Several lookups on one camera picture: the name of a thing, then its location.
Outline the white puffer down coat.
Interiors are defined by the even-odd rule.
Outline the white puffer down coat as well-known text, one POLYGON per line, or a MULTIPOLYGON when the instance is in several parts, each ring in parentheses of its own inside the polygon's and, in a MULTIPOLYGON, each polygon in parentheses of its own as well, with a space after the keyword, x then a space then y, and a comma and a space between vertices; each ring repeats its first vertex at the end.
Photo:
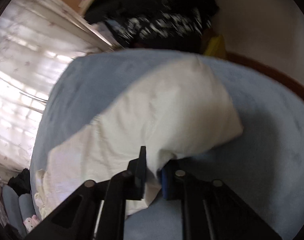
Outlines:
POLYGON ((47 217, 84 181, 124 171, 145 146, 147 182, 126 214, 146 209, 160 191, 157 172, 171 159, 204 153, 243 133, 223 84, 198 57, 169 61, 135 81, 89 124, 53 148, 35 173, 35 204, 47 217))

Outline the black white patterned clothes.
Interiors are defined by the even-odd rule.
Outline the black white patterned clothes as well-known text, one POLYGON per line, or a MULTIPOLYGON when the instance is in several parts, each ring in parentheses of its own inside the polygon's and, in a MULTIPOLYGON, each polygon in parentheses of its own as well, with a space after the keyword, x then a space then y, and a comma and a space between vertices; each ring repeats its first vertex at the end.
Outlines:
POLYGON ((218 11, 215 0, 96 0, 85 20, 104 23, 124 48, 201 54, 218 11))

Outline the lower blue pillow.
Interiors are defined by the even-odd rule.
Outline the lower blue pillow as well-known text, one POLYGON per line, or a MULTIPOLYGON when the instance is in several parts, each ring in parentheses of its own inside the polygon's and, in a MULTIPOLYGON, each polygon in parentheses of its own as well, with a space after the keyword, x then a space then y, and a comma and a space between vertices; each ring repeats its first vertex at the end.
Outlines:
POLYGON ((19 209, 23 220, 36 215, 31 194, 22 194, 18 198, 19 209))

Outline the blue pillow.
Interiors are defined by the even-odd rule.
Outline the blue pillow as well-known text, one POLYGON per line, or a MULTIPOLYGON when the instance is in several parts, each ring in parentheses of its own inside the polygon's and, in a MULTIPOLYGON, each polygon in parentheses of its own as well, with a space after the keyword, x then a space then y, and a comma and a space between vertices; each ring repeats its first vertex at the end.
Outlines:
POLYGON ((19 209, 23 220, 36 215, 31 194, 22 194, 18 198, 19 209))
POLYGON ((4 185, 2 197, 9 224, 16 228, 19 234, 24 238, 27 232, 23 224, 17 193, 8 185, 4 185))

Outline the black garment by pillows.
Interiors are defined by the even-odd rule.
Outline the black garment by pillows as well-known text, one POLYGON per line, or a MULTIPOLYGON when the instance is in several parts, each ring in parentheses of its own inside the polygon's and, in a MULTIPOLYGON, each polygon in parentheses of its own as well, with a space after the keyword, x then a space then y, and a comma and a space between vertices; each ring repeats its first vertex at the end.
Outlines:
POLYGON ((16 177, 12 177, 8 181, 8 186, 11 187, 18 196, 31 193, 30 171, 25 168, 16 177))

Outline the pink white kitty plush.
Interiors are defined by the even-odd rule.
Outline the pink white kitty plush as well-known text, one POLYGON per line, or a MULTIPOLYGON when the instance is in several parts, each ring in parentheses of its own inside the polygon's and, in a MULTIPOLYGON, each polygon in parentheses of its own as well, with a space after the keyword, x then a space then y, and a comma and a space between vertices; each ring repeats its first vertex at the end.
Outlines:
POLYGON ((39 218, 36 215, 32 215, 31 217, 27 217, 23 220, 23 224, 27 230, 27 232, 31 232, 38 224, 40 223, 39 218))

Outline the upper blue pillow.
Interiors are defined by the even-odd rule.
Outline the upper blue pillow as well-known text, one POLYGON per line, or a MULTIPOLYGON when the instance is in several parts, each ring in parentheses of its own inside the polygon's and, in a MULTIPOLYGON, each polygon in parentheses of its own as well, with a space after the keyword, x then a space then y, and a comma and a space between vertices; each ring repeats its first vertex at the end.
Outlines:
POLYGON ((19 234, 24 238, 27 232, 23 224, 17 193, 8 185, 4 185, 2 197, 9 224, 16 228, 19 234))

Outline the yellow bag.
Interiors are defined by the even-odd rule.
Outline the yellow bag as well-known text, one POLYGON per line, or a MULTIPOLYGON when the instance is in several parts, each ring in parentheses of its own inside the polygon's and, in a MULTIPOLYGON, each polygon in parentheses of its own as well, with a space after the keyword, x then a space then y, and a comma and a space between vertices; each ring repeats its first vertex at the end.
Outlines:
POLYGON ((209 40, 204 55, 223 60, 226 59, 226 48, 223 35, 214 36, 209 40))

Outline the white floral curtain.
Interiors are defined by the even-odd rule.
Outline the white floral curtain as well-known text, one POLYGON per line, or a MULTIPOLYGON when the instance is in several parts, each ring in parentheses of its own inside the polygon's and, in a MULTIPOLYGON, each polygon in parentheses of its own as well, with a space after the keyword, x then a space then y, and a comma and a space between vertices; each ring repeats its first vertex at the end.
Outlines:
POLYGON ((0 12, 0 177, 30 165, 53 86, 77 57, 112 47, 64 0, 10 0, 0 12))

